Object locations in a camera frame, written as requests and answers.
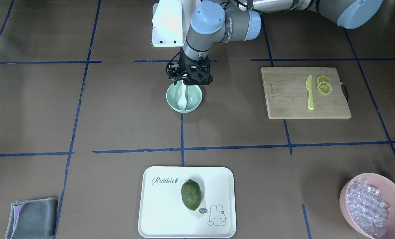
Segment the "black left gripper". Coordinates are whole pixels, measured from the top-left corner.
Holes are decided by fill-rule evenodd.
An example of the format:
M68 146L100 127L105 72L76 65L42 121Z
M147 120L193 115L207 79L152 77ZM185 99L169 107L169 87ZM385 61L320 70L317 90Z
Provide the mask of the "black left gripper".
M205 86L214 80L210 74L208 56L206 58L200 56L198 60L194 60L186 56L182 50L167 63L165 72L174 84L180 81L181 87Z

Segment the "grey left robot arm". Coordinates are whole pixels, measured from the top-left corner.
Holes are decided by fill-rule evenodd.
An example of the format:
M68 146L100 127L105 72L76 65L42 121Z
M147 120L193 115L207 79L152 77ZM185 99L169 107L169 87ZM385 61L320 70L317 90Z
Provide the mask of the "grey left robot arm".
M213 81L209 51L214 43L255 39L262 28L262 15L275 15L291 10L310 10L345 29L355 29L378 11L381 0L202 0L191 10L182 3L167 1L175 10L183 35L177 63L169 61L165 72L177 84L204 86Z

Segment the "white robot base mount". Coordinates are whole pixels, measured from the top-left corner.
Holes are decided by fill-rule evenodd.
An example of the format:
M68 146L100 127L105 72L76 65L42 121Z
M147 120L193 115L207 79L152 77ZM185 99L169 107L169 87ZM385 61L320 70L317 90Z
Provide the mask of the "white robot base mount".
M153 47L182 47L200 0L160 0L153 5Z

